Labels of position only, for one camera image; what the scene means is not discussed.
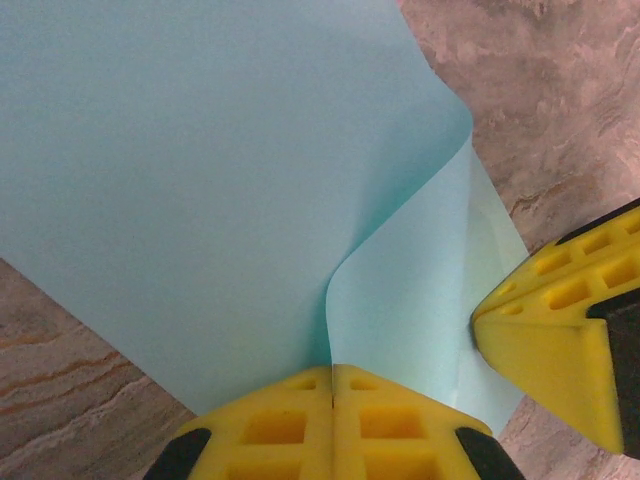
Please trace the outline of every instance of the paper sheet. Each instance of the paper sheet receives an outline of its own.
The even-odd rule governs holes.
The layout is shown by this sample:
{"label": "paper sheet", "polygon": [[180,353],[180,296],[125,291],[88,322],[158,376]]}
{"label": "paper sheet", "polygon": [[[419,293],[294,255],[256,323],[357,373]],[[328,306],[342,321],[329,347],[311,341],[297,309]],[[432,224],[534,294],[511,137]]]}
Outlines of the paper sheet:
{"label": "paper sheet", "polygon": [[473,347],[476,305],[527,255],[471,139],[340,266],[332,359],[506,425],[522,393]]}
{"label": "paper sheet", "polygon": [[[329,280],[390,217],[370,242],[421,211],[434,219],[416,233],[442,253],[438,277],[411,270],[415,288],[433,287],[425,319],[434,308],[454,318],[473,292],[461,321],[524,254],[493,197],[483,215],[499,228],[474,233],[469,169],[485,174],[469,111],[391,0],[18,2],[3,6],[0,55],[0,253],[196,413],[330,361]],[[482,192],[495,197],[490,183]],[[423,197],[446,217],[416,205]],[[419,242],[403,241],[418,262]],[[477,241],[499,260],[515,253],[477,277],[463,254]],[[341,359],[363,319],[336,315]],[[407,328],[436,328],[415,315]],[[450,359],[424,389],[460,397],[473,354],[458,337],[414,333],[393,345],[409,335],[413,354],[430,353],[382,367],[417,384]],[[471,401],[480,418],[513,407],[493,390]]]}

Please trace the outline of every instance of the yellow foam block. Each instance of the yellow foam block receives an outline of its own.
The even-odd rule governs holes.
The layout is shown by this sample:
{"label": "yellow foam block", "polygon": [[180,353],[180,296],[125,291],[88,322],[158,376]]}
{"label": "yellow foam block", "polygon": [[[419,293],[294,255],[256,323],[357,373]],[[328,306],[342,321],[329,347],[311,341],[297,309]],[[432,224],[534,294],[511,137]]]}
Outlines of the yellow foam block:
{"label": "yellow foam block", "polygon": [[545,246],[472,319],[478,348],[495,370],[615,453],[625,445],[609,330],[588,311],[640,288],[636,204]]}
{"label": "yellow foam block", "polygon": [[456,437],[479,420],[369,372],[336,368],[334,478],[479,478]]}
{"label": "yellow foam block", "polygon": [[490,435],[369,372],[320,367],[185,424],[145,479],[523,479]]}
{"label": "yellow foam block", "polygon": [[189,480],[331,478],[331,381],[306,370],[185,424],[211,431]]}

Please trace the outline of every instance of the rectangular cutout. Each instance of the rectangular cutout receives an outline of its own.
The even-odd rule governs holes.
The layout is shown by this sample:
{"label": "rectangular cutout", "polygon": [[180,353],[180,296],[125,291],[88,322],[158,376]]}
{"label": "rectangular cutout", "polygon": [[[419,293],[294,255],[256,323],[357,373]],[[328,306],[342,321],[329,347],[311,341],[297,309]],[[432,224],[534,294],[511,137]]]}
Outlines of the rectangular cutout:
{"label": "rectangular cutout", "polygon": [[519,303],[511,303],[500,309],[500,313],[503,315],[519,315],[524,308]]}
{"label": "rectangular cutout", "polygon": [[302,380],[298,380],[297,382],[291,383],[289,385],[294,390],[315,390],[316,389],[316,379],[315,378],[303,378]]}
{"label": "rectangular cutout", "polygon": [[550,290],[547,293],[547,300],[551,310],[560,310],[589,298],[590,295],[587,282],[578,279]]}
{"label": "rectangular cutout", "polygon": [[630,216],[621,220],[623,228],[629,235],[640,232],[640,215]]}
{"label": "rectangular cutout", "polygon": [[442,480],[435,456],[430,452],[379,452],[365,456],[367,480]]}
{"label": "rectangular cutout", "polygon": [[509,292],[513,292],[516,289],[516,286],[517,285],[515,282],[505,282],[502,286],[500,286],[500,288],[498,288],[498,296],[506,295]]}
{"label": "rectangular cutout", "polygon": [[377,390],[378,388],[373,384],[373,382],[364,380],[362,378],[352,379],[351,383],[349,383],[349,387],[351,388],[351,390]]}
{"label": "rectangular cutout", "polygon": [[303,411],[267,410],[253,415],[242,443],[275,445],[304,442],[307,415]]}
{"label": "rectangular cutout", "polygon": [[397,406],[363,408],[360,435],[362,438],[426,438],[418,410]]}
{"label": "rectangular cutout", "polygon": [[634,263],[633,258],[630,257],[607,265],[601,270],[601,273],[604,282],[609,288],[630,282],[640,276],[638,266]]}
{"label": "rectangular cutout", "polygon": [[298,480],[300,462],[239,463],[227,473],[229,480]]}
{"label": "rectangular cutout", "polygon": [[582,247],[582,251],[585,255],[591,255],[610,244],[611,241],[609,240],[607,232],[600,232],[585,238],[580,242],[580,247]]}
{"label": "rectangular cutout", "polygon": [[535,264],[535,269],[538,275],[546,275],[547,273],[551,273],[560,267],[568,265],[569,263],[571,263],[569,250],[563,250],[538,259]]}

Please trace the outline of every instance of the marble surface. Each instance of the marble surface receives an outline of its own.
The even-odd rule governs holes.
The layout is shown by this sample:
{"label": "marble surface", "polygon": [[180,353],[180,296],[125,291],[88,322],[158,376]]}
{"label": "marble surface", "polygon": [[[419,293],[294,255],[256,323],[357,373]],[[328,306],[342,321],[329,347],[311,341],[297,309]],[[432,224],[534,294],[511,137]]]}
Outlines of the marble surface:
{"label": "marble surface", "polygon": [[[531,251],[640,196],[639,0],[405,0]],[[191,413],[0,261],[0,478],[141,479]],[[526,398],[529,480],[640,479]]]}

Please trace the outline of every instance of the black rubber part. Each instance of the black rubber part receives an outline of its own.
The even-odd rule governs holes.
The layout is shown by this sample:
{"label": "black rubber part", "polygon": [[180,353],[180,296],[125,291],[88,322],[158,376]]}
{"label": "black rubber part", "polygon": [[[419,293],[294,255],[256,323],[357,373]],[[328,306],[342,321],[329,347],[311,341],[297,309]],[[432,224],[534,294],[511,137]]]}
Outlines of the black rubber part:
{"label": "black rubber part", "polygon": [[592,305],[587,318],[607,321],[624,453],[640,459],[640,288]]}
{"label": "black rubber part", "polygon": [[617,216],[622,215],[623,213],[626,213],[629,210],[633,210],[636,207],[640,207],[640,198],[636,198],[635,200],[627,203],[626,205],[623,205],[622,207],[615,209],[613,212],[609,212],[606,215],[603,215],[600,218],[596,218],[592,222],[589,222],[580,228],[576,228],[573,232],[567,233],[564,237],[562,237],[560,240],[556,242],[556,245],[562,245],[563,243],[568,242],[569,240],[579,237],[583,233],[587,233],[589,230],[593,230],[594,228],[602,225],[603,223],[608,222],[612,218],[616,218]]}
{"label": "black rubber part", "polygon": [[143,480],[187,480],[211,438],[211,430],[196,428],[171,440]]}
{"label": "black rubber part", "polygon": [[526,480],[492,436],[470,427],[457,428],[456,436],[480,480]]}

